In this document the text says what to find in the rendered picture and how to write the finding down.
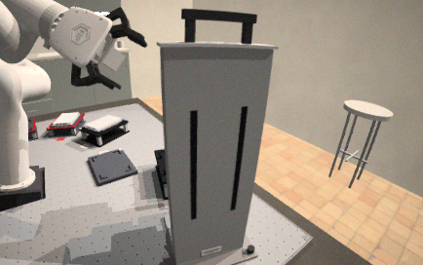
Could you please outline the black cylindrical knob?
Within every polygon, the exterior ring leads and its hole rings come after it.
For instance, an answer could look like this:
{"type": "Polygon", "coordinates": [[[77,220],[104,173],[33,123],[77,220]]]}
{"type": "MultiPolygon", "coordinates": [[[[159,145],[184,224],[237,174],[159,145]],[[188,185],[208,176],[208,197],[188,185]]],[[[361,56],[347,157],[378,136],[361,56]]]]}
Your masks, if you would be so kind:
{"type": "Polygon", "coordinates": [[[249,246],[248,246],[248,249],[247,249],[247,253],[248,253],[248,254],[253,254],[253,253],[254,253],[254,246],[249,245],[249,246]]]}

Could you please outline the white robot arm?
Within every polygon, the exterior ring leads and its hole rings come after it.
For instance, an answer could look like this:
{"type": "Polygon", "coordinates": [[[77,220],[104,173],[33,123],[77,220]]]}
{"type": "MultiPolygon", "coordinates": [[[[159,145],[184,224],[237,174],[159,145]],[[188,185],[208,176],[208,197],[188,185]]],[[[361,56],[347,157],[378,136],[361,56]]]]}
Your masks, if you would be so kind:
{"type": "Polygon", "coordinates": [[[35,180],[21,104],[46,96],[51,81],[25,58],[39,36],[43,47],[51,48],[50,24],[63,10],[69,9],[53,0],[8,0],[7,8],[0,1],[0,192],[23,189],[35,180]]]}

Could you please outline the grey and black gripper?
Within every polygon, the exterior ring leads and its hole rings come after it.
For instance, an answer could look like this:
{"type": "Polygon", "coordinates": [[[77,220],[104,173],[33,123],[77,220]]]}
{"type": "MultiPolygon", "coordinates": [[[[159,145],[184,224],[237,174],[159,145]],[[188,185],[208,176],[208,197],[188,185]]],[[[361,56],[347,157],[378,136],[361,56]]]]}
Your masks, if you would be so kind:
{"type": "Polygon", "coordinates": [[[105,16],[77,7],[63,10],[53,18],[49,36],[50,46],[72,62],[71,85],[75,87],[99,82],[111,90],[114,87],[121,90],[120,85],[100,74],[103,61],[121,37],[128,37],[141,47],[147,47],[144,36],[131,29],[121,7],[105,16]],[[115,19],[121,19],[122,24],[112,25],[115,19]],[[81,78],[81,68],[88,70],[89,76],[81,78]]]}

